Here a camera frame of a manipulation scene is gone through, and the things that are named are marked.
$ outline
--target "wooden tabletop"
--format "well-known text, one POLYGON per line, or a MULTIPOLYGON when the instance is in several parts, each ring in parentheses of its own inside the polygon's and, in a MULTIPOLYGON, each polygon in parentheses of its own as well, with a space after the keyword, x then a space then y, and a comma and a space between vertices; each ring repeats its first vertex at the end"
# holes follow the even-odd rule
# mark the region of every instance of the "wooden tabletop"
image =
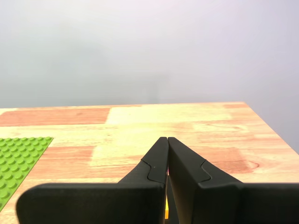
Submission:
POLYGON ((0 138, 54 137, 0 212, 47 182, 118 182, 161 136, 176 137, 243 182, 299 182, 299 156, 245 103, 0 109, 0 138))

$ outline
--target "wooden table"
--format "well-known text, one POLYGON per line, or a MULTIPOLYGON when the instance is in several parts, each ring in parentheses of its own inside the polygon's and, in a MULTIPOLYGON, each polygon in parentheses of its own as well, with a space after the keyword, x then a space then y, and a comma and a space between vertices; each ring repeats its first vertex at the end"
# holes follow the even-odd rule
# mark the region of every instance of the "wooden table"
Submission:
POLYGON ((0 109, 0 137, 54 140, 0 213, 46 182, 118 182, 161 137, 176 137, 243 182, 299 182, 299 156, 245 103, 0 109))

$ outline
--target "white wall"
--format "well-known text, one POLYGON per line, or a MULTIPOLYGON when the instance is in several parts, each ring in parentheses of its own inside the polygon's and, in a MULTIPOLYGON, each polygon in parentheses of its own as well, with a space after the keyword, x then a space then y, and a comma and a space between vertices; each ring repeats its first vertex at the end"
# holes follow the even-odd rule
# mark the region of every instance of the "white wall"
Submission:
POLYGON ((299 150, 298 8, 297 0, 3 0, 0 107, 241 100, 299 150))

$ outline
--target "green lego baseplate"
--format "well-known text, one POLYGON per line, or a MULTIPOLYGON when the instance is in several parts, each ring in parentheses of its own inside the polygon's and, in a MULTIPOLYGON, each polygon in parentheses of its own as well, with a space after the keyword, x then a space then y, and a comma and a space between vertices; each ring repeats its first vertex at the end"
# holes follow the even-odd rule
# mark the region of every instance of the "green lego baseplate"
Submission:
POLYGON ((53 138, 0 138, 0 211, 53 138))

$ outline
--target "yellow object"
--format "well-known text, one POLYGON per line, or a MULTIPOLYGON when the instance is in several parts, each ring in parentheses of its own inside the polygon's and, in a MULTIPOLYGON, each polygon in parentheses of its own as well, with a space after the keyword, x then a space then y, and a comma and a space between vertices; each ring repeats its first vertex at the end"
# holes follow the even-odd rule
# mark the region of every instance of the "yellow object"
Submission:
POLYGON ((165 219, 168 219, 168 201, 166 196, 165 219))

